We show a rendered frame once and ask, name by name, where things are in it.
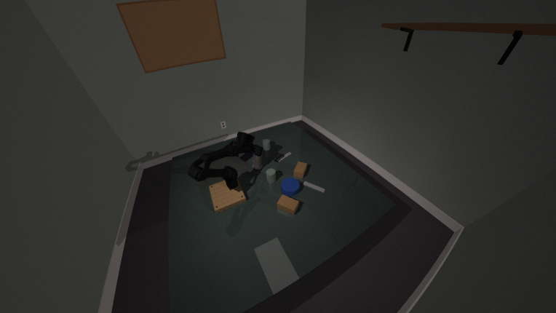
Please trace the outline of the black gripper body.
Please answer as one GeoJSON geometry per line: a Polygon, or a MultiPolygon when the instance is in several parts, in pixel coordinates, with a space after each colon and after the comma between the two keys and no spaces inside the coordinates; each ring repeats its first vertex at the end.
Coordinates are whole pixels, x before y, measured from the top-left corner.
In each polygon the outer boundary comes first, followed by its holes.
{"type": "Polygon", "coordinates": [[[245,147],[246,147],[245,154],[246,154],[247,152],[251,153],[251,151],[253,151],[253,152],[255,152],[254,154],[255,154],[256,156],[258,156],[258,157],[261,156],[263,147],[260,147],[260,146],[251,146],[251,145],[247,145],[246,143],[244,143],[244,145],[245,145],[245,147]]]}

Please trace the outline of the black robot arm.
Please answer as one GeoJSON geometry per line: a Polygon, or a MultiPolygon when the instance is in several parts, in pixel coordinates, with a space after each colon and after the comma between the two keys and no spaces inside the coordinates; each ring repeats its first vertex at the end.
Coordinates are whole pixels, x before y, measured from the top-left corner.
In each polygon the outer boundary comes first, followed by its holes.
{"type": "Polygon", "coordinates": [[[226,181],[226,185],[231,191],[239,185],[237,182],[237,171],[229,166],[225,166],[223,170],[210,169],[210,163],[224,157],[239,157],[239,154],[245,153],[246,151],[244,143],[252,146],[252,142],[254,139],[254,136],[247,134],[246,132],[238,132],[237,140],[232,140],[224,148],[217,151],[212,151],[210,153],[202,154],[198,160],[192,163],[192,165],[188,169],[188,175],[196,181],[207,180],[207,178],[222,177],[222,179],[226,181]],[[204,168],[199,166],[203,162],[204,168]]]}

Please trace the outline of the grey flat bar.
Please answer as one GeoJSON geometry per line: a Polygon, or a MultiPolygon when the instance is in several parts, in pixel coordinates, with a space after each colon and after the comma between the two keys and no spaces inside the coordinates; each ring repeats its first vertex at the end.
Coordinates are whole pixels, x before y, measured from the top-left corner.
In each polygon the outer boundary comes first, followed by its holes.
{"type": "Polygon", "coordinates": [[[290,156],[292,153],[288,152],[287,154],[285,154],[284,156],[281,156],[280,158],[277,159],[278,162],[282,161],[283,159],[285,159],[286,157],[290,156]]]}
{"type": "Polygon", "coordinates": [[[307,182],[305,181],[305,182],[304,182],[304,185],[306,185],[306,186],[308,186],[308,187],[311,187],[311,188],[313,188],[313,189],[316,189],[316,190],[318,190],[318,191],[321,191],[322,193],[325,192],[325,189],[323,189],[323,188],[321,188],[321,187],[319,187],[319,186],[316,186],[316,185],[314,185],[314,184],[312,184],[312,183],[307,183],[307,182]]]}

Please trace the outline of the blue short cylinder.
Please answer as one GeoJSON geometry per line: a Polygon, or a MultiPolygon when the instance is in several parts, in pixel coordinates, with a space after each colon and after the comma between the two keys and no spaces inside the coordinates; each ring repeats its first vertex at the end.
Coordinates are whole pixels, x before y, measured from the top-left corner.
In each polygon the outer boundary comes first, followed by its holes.
{"type": "Polygon", "coordinates": [[[294,196],[300,190],[300,183],[294,178],[286,178],[281,183],[282,192],[287,196],[294,196]]]}

